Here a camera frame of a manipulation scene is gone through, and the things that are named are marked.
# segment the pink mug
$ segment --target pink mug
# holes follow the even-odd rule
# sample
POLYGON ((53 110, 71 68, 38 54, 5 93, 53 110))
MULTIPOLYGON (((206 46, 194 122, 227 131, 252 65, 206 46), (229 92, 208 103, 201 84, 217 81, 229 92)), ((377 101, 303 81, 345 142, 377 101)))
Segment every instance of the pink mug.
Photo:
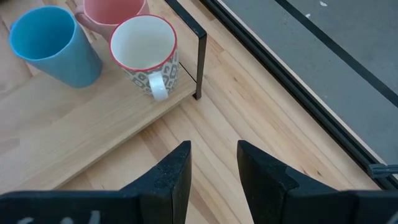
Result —
POLYGON ((76 20, 109 41, 115 28, 132 16, 149 14, 147 0, 84 0, 76 20))

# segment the black metal frame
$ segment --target black metal frame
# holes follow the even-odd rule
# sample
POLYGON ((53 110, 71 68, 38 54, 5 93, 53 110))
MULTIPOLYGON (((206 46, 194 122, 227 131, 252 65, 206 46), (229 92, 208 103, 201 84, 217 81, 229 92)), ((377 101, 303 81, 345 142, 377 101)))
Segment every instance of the black metal frame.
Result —
MULTIPOLYGON (((217 0, 200 0, 247 48, 255 58, 270 71, 276 80, 306 109, 322 128, 346 151, 346 153, 367 171, 369 165, 379 164, 346 130, 328 110, 318 102, 294 76, 248 32, 217 0)), ((382 189, 398 189, 398 180, 390 175, 373 179, 382 189)))
POLYGON ((190 74, 191 78, 197 83, 197 90, 193 97, 196 100, 199 100, 201 98, 201 84, 203 82, 203 69, 205 67, 207 33, 202 28, 202 26, 199 25, 199 23, 184 9, 184 7, 181 6, 181 4, 177 0, 165 0, 165 2, 175 11, 175 13, 177 13, 182 21, 184 21, 184 23, 186 23, 186 25, 191 28, 192 32, 194 32, 199 39, 197 78, 194 79, 187 71, 188 74, 190 74))

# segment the red rim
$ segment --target red rim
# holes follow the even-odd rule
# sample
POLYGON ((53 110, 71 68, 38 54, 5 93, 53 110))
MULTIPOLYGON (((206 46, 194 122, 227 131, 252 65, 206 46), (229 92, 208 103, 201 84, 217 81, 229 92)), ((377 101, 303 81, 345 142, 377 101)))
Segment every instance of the red rim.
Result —
POLYGON ((173 54, 174 54, 176 48, 177 48, 177 33, 176 33, 174 27, 171 25, 171 23, 169 23, 169 22, 168 22, 167 20, 165 20, 164 18, 162 18, 162 17, 160 17, 160 16, 152 15, 152 14, 141 14, 141 15, 132 16, 132 17, 126 19, 125 21, 123 21, 122 23, 120 23, 120 24, 115 28, 115 30, 112 31, 111 38, 110 38, 110 40, 109 40, 109 51, 111 52, 111 55, 112 55, 113 60, 114 60, 118 65, 120 65, 122 68, 125 68, 125 69, 130 70, 130 71, 134 71, 134 72, 147 72, 147 71, 149 71, 149 70, 153 70, 153 69, 155 69, 155 68, 159 68, 159 67, 162 66, 164 63, 166 63, 167 61, 170 60, 170 58, 173 56, 173 54), (130 68, 130 67, 127 67, 127 66, 121 64, 121 63, 114 57, 113 52, 112 52, 112 48, 111 48, 111 43, 112 43, 113 34, 114 34, 115 31, 119 28, 119 26, 120 26, 121 24, 125 23, 126 21, 128 21, 128 20, 130 20, 130 19, 133 19, 133 18, 135 18, 135 17, 139 17, 139 16, 153 16, 153 17, 157 17, 157 18, 159 18, 159 19, 162 19, 163 21, 165 21, 165 22, 172 28, 173 33, 174 33, 174 46, 173 46, 173 50, 171 51, 170 55, 169 55, 163 62, 159 63, 158 65, 155 65, 155 66, 150 67, 150 68, 145 68, 145 69, 130 68))

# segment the wooden table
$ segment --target wooden table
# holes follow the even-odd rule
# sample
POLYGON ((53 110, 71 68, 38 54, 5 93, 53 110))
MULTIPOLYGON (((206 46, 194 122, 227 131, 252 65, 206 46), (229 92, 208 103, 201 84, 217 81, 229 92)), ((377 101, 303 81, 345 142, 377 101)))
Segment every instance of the wooden table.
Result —
MULTIPOLYGON (((23 4, 24 0, 0 5, 7 30, 10 21, 17 18, 22 9, 32 5, 51 3, 72 10, 75 6, 72 1, 67 1, 66 5, 64 0, 35 1, 37 4, 30 6, 23 4)), ((186 36, 184 39, 178 37, 179 44, 186 44, 192 51, 184 51, 182 60, 194 67, 195 36, 192 34, 191 37, 185 31, 188 29, 166 3, 160 0, 149 2, 152 13, 164 16, 180 30, 177 35, 186 36)), ((334 188, 377 189, 339 145, 198 0, 180 2, 208 33, 202 99, 196 101, 188 97, 61 189, 120 189, 187 139, 192 141, 193 156, 187 223, 252 223, 239 182, 238 139, 248 140, 334 188)), ((96 34, 87 33, 91 40, 96 39, 96 34)))

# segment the wooden tray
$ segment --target wooden tray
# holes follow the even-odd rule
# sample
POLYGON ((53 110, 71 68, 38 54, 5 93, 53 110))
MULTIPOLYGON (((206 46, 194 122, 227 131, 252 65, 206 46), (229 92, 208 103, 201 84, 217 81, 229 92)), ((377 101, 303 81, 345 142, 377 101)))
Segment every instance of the wooden tray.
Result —
POLYGON ((190 97, 196 84, 180 67, 169 99, 155 102, 93 43, 101 77, 74 89, 40 74, 0 99, 0 192, 53 189, 190 97))

